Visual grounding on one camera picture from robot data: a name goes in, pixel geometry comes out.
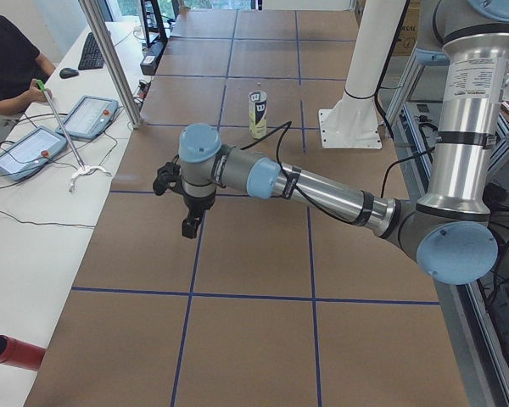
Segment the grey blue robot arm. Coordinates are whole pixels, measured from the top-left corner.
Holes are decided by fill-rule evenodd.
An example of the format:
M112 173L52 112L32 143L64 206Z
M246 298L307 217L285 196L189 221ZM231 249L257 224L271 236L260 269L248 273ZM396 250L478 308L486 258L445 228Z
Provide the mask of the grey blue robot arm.
M426 1L417 45L450 62L428 190L417 201L377 198L228 146L210 125L193 124L179 138L176 188L188 208L182 235L195 237L217 188L231 187L302 201L364 226L440 282L462 285L486 275L498 246L482 197L509 64L509 1Z

